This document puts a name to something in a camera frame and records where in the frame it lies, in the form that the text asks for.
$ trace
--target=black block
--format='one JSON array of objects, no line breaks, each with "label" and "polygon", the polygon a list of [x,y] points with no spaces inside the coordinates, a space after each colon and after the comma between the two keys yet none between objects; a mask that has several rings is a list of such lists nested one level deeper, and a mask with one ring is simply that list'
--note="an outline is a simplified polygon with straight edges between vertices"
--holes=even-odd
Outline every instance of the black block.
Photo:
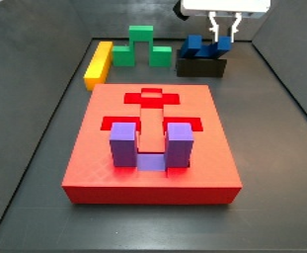
[{"label": "black block", "polygon": [[223,77],[227,59],[187,59],[179,57],[176,51],[178,77]]}]

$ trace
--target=gray table surface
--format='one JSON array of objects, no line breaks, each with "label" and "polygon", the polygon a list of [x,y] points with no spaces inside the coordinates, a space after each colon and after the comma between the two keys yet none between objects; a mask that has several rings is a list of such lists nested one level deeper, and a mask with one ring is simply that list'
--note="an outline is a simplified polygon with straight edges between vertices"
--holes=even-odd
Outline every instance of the gray table surface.
[{"label": "gray table surface", "polygon": [[[180,42],[155,42],[172,45]],[[203,83],[216,103],[244,187],[228,206],[72,205],[61,188],[91,93],[87,51],[0,226],[9,250],[307,250],[307,119],[248,42],[234,44],[222,79],[173,67],[112,67],[108,83]]]}]

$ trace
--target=green block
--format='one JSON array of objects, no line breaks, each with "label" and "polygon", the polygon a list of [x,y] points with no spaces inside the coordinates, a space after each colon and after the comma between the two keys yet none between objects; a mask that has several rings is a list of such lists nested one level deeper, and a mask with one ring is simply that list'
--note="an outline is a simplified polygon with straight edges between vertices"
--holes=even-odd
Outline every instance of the green block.
[{"label": "green block", "polygon": [[135,66],[135,51],[128,46],[115,45],[112,48],[113,66]]},{"label": "green block", "polygon": [[129,43],[151,42],[153,43],[153,26],[129,26]]},{"label": "green block", "polygon": [[149,66],[168,67],[171,65],[171,47],[153,46],[149,52]]}]

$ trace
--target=purple block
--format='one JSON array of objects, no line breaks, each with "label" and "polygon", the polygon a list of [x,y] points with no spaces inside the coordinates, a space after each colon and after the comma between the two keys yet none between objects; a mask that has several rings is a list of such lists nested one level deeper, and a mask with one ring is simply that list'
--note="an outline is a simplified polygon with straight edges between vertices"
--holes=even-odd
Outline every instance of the purple block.
[{"label": "purple block", "polygon": [[136,167],[136,124],[112,123],[109,145],[115,167]]},{"label": "purple block", "polygon": [[190,123],[167,124],[164,162],[167,168],[186,168],[190,163],[194,136]]},{"label": "purple block", "polygon": [[141,171],[164,171],[163,154],[137,154],[137,170]]}]

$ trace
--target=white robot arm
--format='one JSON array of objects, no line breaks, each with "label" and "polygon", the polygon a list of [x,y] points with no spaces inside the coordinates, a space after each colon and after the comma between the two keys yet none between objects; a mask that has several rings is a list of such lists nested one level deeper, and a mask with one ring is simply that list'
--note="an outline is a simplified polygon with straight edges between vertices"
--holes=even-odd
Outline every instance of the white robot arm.
[{"label": "white robot arm", "polygon": [[235,17],[231,27],[231,41],[239,31],[242,18],[259,18],[270,8],[270,0],[179,0],[173,6],[176,16],[186,20],[190,16],[207,16],[212,27],[214,41],[219,37],[219,25],[215,17]]}]

